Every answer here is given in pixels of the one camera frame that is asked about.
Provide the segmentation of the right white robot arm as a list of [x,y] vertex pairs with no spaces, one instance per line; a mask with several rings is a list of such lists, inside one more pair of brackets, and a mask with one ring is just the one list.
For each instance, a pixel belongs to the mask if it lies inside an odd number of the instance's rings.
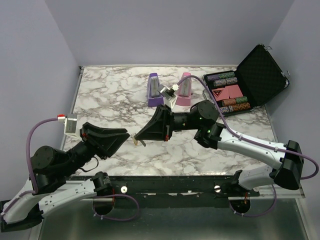
[[234,195],[273,184],[287,190],[299,189],[304,159],[297,142],[283,144],[243,135],[219,123],[218,117],[219,112],[208,100],[197,103],[188,112],[173,112],[168,106],[159,105],[134,139],[167,142],[173,132],[195,130],[194,139],[204,148],[235,152],[265,164],[237,171],[230,183]]

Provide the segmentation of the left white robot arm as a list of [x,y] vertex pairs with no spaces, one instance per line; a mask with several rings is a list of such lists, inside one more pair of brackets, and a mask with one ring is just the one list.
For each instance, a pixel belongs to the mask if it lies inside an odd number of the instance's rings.
[[68,151],[45,145],[35,152],[29,161],[33,176],[13,199],[0,203],[1,232],[33,228],[46,215],[67,204],[114,194],[108,174],[101,171],[73,188],[60,193],[55,191],[91,159],[105,160],[115,154],[129,138],[128,131],[125,128],[101,128],[86,122],[81,128],[77,128],[76,123],[66,123],[64,134],[79,142]]

